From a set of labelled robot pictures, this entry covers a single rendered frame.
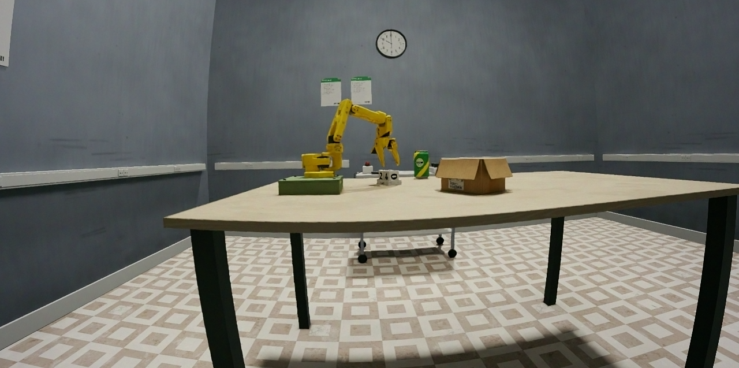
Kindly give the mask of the green and yellow drink can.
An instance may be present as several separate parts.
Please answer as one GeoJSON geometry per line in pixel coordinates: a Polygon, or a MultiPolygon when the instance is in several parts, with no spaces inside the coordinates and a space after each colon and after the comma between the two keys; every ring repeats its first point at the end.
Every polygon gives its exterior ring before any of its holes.
{"type": "Polygon", "coordinates": [[[416,150],[414,153],[414,177],[416,177],[416,179],[428,178],[427,150],[416,150]]]}

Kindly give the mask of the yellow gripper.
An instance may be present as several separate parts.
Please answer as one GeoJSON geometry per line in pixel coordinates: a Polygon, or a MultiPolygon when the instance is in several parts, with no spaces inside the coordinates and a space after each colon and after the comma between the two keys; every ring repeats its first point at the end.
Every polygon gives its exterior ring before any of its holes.
{"type": "Polygon", "coordinates": [[[390,138],[389,136],[381,137],[375,139],[375,145],[373,146],[373,149],[371,150],[371,153],[378,153],[379,160],[381,162],[381,166],[385,166],[385,156],[383,155],[383,152],[385,151],[385,147],[388,149],[388,151],[391,151],[391,154],[395,158],[396,164],[399,165],[400,158],[398,156],[398,145],[397,142],[395,142],[395,138],[390,138]]]}

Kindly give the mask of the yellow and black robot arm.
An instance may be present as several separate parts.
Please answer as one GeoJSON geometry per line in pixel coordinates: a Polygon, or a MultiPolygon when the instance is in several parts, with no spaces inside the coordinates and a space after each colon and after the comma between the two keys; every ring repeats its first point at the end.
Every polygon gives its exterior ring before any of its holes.
{"type": "Polygon", "coordinates": [[[335,170],[342,168],[343,143],[339,143],[339,141],[342,138],[346,122],[348,121],[348,115],[371,121],[373,124],[378,125],[376,128],[376,138],[390,136],[393,130],[391,128],[391,116],[386,116],[386,113],[382,113],[381,111],[374,112],[361,106],[353,105],[353,101],[349,101],[348,99],[340,101],[327,136],[327,141],[329,142],[326,145],[327,153],[322,153],[322,156],[321,153],[303,155],[305,165],[304,178],[319,179],[334,177],[335,170]],[[361,113],[363,116],[358,113],[361,113]],[[371,118],[371,120],[368,120],[368,118],[371,118]],[[333,165],[331,167],[329,167],[331,164],[329,157],[332,157],[333,165]],[[321,171],[320,168],[322,169],[321,171]]]}

